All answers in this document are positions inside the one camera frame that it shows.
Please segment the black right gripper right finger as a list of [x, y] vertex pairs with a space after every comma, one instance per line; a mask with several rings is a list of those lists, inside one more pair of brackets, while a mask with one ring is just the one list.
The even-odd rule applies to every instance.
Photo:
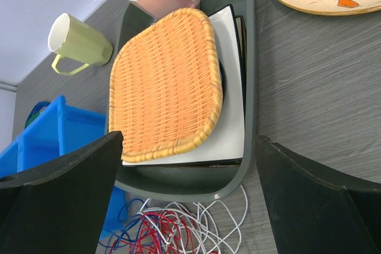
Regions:
[[380, 253], [380, 184], [265, 136], [256, 165], [279, 253]]

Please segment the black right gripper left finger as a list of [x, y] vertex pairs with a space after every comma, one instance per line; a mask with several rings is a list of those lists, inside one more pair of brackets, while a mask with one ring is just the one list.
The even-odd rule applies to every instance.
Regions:
[[112, 131], [47, 163], [1, 178], [1, 253], [95, 253], [121, 165]]

